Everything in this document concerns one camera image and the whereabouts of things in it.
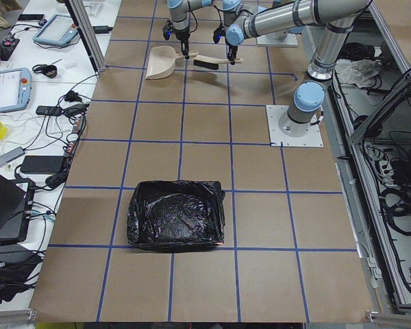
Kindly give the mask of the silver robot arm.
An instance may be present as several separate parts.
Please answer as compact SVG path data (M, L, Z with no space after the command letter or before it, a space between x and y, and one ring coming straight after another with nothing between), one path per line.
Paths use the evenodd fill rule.
M269 34L296 34L304 27L324 26L324 35L306 69L304 81L295 90L293 103L279 120L287 135L304 135L312 117L325 100L325 90L332 78L337 58L355 19L369 6L369 1L276 1L272 8L252 7L242 1L224 1L225 41L228 60L234 64L237 48L250 38Z
M195 10L209 7L214 2L212 0L168 0L167 7L169 9L170 19L162 28L163 37L169 40L172 34L181 43L182 55L189 59L189 38L192 34L190 30L190 15Z

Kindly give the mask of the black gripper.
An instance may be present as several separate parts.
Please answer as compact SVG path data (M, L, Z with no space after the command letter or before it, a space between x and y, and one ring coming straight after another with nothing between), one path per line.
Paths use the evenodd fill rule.
M236 59L238 47L231 45L228 42L226 42L226 45L227 45L227 59Z
M181 50L184 57L190 57L189 55L189 38L190 38L190 30L185 29L182 31L178 31L178 40L181 43Z

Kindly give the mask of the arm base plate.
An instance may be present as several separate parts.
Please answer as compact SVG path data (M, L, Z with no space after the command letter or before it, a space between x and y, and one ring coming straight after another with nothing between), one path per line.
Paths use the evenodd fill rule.
M295 123L288 117L288 106L266 105L266 117L272 147L322 148L323 139L314 114L309 123Z
M256 42L260 47L298 47L297 37L287 29L259 36Z

